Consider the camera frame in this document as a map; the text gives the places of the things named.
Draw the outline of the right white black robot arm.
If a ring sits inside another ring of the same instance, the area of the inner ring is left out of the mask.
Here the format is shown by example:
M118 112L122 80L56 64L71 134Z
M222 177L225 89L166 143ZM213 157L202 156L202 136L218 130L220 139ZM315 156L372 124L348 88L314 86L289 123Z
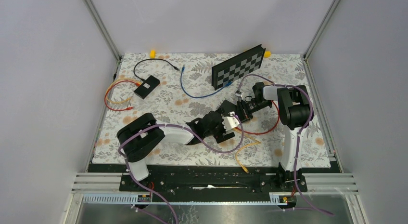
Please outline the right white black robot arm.
M284 172L294 172L301 169L300 151L304 131L313 119L314 111L306 86L269 85L256 83L253 86L254 98L246 101L240 99L235 111L241 122L253 118L253 113L272 107L278 103L279 118L284 125L284 150L279 168Z

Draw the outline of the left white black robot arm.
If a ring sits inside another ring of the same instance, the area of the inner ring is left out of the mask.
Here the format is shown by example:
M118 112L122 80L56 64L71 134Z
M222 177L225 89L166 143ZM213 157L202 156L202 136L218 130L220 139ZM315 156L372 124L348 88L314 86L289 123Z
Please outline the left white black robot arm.
M158 144L204 144L204 139L210 136L219 144L233 138L233 129L242 126L251 117L243 105L227 100L217 110L183 125L159 122L152 113L143 114L116 135L120 143L118 152L125 158L132 175L131 185L139 191L149 186L145 159Z

